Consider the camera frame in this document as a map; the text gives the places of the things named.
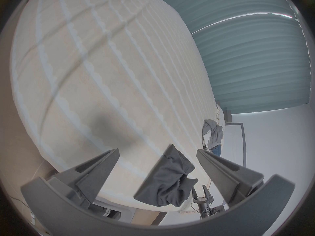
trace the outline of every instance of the dark gray cloth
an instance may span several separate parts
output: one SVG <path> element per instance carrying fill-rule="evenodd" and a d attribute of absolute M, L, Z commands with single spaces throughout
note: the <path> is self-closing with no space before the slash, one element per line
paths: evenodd
<path fill-rule="evenodd" d="M 208 132 L 211 132 L 211 136 L 207 141 L 204 141 L 203 137 Z M 222 126 L 217 125 L 217 123 L 214 120 L 204 120 L 202 128 L 203 145 L 207 145 L 208 149 L 212 149 L 213 147 L 221 144 L 222 138 L 223 138 Z"/>
<path fill-rule="evenodd" d="M 187 178 L 195 167 L 172 144 L 144 181 L 134 199 L 156 207 L 180 207 L 198 179 Z"/>

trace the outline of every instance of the blue cloth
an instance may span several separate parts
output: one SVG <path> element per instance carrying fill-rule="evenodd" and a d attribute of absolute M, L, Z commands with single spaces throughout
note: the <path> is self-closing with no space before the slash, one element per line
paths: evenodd
<path fill-rule="evenodd" d="M 220 156 L 221 155 L 221 144 L 215 146 L 214 148 L 211 149 L 212 153 Z"/>

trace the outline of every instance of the gray frame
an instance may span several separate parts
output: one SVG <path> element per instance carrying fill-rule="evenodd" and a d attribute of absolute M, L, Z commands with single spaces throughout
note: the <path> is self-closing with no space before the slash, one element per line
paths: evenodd
<path fill-rule="evenodd" d="M 225 124 L 225 126 L 231 126 L 231 125 L 241 125 L 242 137 L 243 137 L 243 167 L 246 167 L 246 141 L 245 141 L 244 125 L 242 122 L 226 123 Z"/>

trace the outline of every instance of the curtain fold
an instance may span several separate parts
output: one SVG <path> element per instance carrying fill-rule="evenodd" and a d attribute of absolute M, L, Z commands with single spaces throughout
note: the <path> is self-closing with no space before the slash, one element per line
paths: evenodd
<path fill-rule="evenodd" d="M 223 110 L 246 113 L 309 101 L 311 68 L 299 22 L 286 0 L 164 0 L 183 18 Z"/>

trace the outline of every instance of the bed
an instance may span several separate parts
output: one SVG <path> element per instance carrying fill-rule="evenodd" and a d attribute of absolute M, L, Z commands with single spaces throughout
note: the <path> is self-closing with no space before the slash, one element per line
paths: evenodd
<path fill-rule="evenodd" d="M 30 0 L 10 57 L 14 102 L 42 157 L 64 171 L 113 148 L 120 159 L 100 199 L 156 211 L 133 199 L 170 144 L 196 158 L 203 120 L 217 105 L 200 53 L 162 0 Z"/>

